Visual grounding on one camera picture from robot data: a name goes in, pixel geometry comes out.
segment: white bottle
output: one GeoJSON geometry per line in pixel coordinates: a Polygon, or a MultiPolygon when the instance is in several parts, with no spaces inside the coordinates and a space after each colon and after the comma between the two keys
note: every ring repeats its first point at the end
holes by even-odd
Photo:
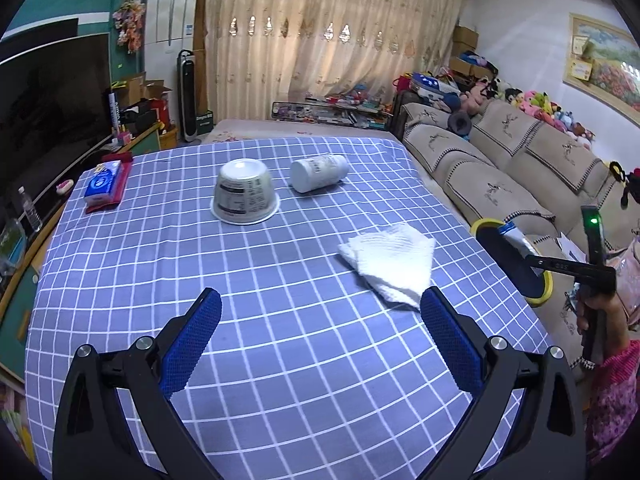
{"type": "Polygon", "coordinates": [[[22,186],[18,189],[18,193],[20,194],[20,200],[22,201],[22,209],[24,209],[24,214],[27,216],[31,229],[37,233],[42,229],[42,220],[40,219],[40,215],[38,215],[31,197],[24,192],[24,188],[22,186]]]}
{"type": "Polygon", "coordinates": [[[344,179],[349,163],[342,155],[319,155],[294,161],[289,171],[293,189],[306,193],[344,179]]]}

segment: sofa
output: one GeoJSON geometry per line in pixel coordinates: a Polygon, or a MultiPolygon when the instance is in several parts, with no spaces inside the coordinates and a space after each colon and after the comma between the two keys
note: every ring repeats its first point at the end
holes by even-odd
{"type": "MultiPolygon", "coordinates": [[[[564,233],[585,253],[581,205],[597,205],[610,253],[640,230],[640,205],[623,210],[623,185],[592,152],[504,101],[487,101],[472,119],[469,140],[446,130],[447,114],[422,104],[402,106],[402,143],[439,184],[469,225],[480,218],[513,221],[545,256],[563,258],[564,233]]],[[[573,279],[554,275],[549,300],[534,306],[579,377],[581,336],[565,307],[573,279]]]]}

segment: beige curtain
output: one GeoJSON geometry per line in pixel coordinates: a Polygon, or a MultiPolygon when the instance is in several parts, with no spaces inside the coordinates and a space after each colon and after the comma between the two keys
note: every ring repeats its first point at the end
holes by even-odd
{"type": "Polygon", "coordinates": [[[207,89],[217,121],[358,83],[384,100],[403,72],[444,62],[464,0],[206,0],[207,89]]]}

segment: framed painting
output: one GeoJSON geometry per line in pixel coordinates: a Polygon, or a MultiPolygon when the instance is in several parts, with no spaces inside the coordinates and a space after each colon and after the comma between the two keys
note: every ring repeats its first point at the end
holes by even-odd
{"type": "Polygon", "coordinates": [[[571,41],[562,81],[615,108],[640,126],[640,48],[624,30],[570,14],[571,41]],[[587,37],[576,51],[576,38],[587,37]]]}

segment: screw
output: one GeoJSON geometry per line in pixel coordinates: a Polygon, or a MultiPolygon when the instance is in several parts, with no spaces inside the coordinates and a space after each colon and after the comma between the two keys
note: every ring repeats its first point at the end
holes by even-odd
{"type": "Polygon", "coordinates": [[[143,335],[136,341],[136,348],[138,350],[148,350],[154,343],[154,339],[148,335],[143,335]]]}
{"type": "Polygon", "coordinates": [[[507,340],[499,335],[491,338],[491,346],[496,350],[504,350],[507,348],[507,340]]]}
{"type": "Polygon", "coordinates": [[[549,353],[551,354],[551,357],[554,357],[555,359],[562,359],[564,357],[564,352],[559,346],[552,346],[549,349],[549,353]]]}
{"type": "Polygon", "coordinates": [[[82,345],[81,347],[78,347],[78,350],[76,350],[76,355],[78,357],[87,357],[90,353],[91,347],[89,345],[82,345]]]}

